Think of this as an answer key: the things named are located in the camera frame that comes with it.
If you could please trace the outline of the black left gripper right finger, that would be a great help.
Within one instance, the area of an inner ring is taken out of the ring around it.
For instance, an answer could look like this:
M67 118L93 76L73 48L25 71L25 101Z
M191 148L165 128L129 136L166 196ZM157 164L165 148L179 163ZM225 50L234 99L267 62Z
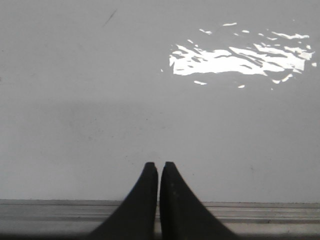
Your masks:
M199 201L176 165L166 162L159 196L163 240L239 240Z

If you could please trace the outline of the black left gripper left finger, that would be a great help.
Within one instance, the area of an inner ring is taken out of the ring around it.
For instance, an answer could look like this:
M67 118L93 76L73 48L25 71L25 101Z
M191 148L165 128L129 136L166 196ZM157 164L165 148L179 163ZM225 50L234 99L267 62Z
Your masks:
M89 240L153 240L158 194L158 171L153 162L142 173L120 206Z

